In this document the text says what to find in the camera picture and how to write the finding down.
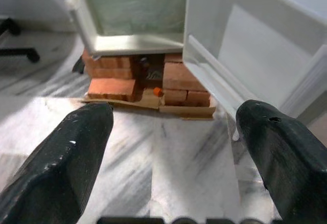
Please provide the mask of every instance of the black chair leg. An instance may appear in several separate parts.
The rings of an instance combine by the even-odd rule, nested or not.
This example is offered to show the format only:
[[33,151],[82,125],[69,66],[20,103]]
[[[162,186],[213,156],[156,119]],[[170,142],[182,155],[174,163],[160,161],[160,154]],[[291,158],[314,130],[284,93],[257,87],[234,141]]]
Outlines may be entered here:
[[[0,24],[0,35],[2,35],[7,30],[15,36],[18,36],[21,33],[19,25],[10,18],[7,18]],[[40,56],[34,48],[0,49],[0,56],[14,55],[26,55],[26,57],[32,63],[37,63],[40,60]]]

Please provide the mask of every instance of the white wall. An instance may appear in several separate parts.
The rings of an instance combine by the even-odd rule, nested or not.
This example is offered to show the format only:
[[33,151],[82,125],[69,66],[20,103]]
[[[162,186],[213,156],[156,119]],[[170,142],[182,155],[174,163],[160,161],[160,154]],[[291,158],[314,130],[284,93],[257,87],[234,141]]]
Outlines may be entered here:
[[0,16],[29,29],[74,30],[64,0],[0,0]]

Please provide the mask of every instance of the white door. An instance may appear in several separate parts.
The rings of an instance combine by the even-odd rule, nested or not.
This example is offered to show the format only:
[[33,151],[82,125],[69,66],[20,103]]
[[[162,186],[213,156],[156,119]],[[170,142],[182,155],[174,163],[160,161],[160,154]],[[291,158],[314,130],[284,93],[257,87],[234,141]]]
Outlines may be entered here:
[[327,87],[327,0],[186,0],[183,61],[235,117],[247,99],[297,117]]
[[89,54],[180,53],[185,0],[65,0]]

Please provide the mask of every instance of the marble floor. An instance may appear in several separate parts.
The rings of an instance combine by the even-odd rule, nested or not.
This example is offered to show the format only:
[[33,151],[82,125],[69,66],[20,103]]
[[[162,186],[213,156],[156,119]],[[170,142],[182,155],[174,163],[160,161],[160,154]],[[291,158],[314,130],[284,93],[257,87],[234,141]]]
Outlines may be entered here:
[[[33,149],[82,104],[89,78],[71,73],[83,50],[75,34],[23,32],[0,47],[35,46],[41,62],[0,58],[0,190]],[[278,218],[269,192],[224,112],[184,121],[155,111],[114,111],[114,128],[86,210],[100,216]]]
[[[2,189],[77,99],[0,96]],[[160,216],[170,222],[274,217],[247,152],[232,143],[226,114],[185,121],[155,111],[114,111],[114,127],[86,210],[78,223],[101,216]]]

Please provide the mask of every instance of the white cabinet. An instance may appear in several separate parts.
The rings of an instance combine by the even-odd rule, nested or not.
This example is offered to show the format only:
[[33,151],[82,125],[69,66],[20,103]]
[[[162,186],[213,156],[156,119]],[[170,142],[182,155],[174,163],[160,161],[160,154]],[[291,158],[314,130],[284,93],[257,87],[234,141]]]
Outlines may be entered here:
[[91,54],[183,50],[185,65],[233,117],[247,99],[297,117],[327,90],[327,0],[66,3]]
[[187,0],[183,60],[231,115],[297,117],[327,90],[327,0]]

